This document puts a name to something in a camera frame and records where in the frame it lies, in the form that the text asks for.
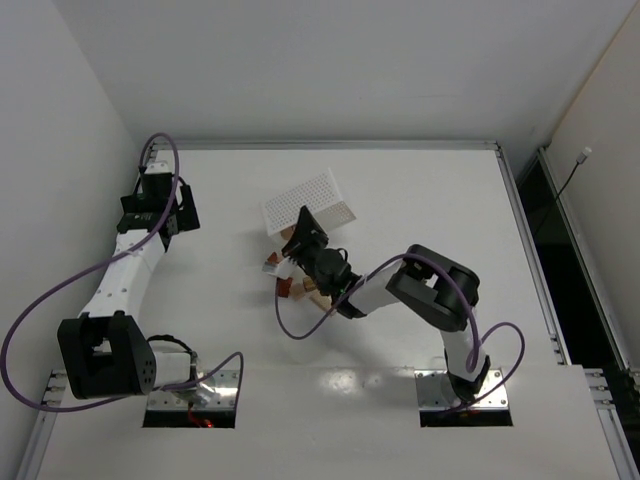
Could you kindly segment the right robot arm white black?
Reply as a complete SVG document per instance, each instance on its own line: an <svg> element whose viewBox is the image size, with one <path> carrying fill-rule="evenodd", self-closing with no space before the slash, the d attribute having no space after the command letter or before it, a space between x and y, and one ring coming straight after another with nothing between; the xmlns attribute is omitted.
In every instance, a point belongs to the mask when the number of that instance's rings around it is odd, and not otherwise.
<svg viewBox="0 0 640 480"><path fill-rule="evenodd" d="M348 255L328 243L325 230L303 206L281 250L286 261L311 279L315 291L329 299L326 313L361 319L393 304L404 305L440 332L452 390L460 402L472 402L490 368L474 317L479 277L419 244L360 275Z"/></svg>

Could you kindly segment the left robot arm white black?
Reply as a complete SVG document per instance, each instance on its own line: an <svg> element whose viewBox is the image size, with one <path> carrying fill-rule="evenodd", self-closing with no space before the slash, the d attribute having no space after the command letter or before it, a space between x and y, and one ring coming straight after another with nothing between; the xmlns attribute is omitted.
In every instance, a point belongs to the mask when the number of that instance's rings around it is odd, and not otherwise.
<svg viewBox="0 0 640 480"><path fill-rule="evenodd" d="M138 190L121 199L116 261L78 317L61 322L57 339L75 398L147 395L195 377L192 352L155 350L138 317L154 270L172 238L199 228L191 188L182 202L169 197L174 174L165 161L141 169Z"/></svg>

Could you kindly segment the white perforated box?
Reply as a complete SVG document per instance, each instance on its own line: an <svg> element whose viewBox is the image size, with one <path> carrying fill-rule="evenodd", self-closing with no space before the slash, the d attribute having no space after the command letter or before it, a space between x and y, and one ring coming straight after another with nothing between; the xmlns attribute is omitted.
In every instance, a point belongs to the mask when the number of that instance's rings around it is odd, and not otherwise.
<svg viewBox="0 0 640 480"><path fill-rule="evenodd" d="M356 220L330 168L262 202L260 206L266 234L276 241L283 240L282 233L296 224L302 207L310 211L326 232Z"/></svg>

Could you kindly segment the long light wood block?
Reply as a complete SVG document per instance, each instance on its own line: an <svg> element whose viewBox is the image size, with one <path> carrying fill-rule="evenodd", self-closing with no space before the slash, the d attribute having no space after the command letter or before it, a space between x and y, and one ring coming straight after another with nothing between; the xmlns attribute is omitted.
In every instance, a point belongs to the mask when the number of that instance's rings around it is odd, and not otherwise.
<svg viewBox="0 0 640 480"><path fill-rule="evenodd" d="M320 308L322 311L328 311L332 306L332 299L330 296L321 295L319 292L312 292L309 295L310 301Z"/></svg>

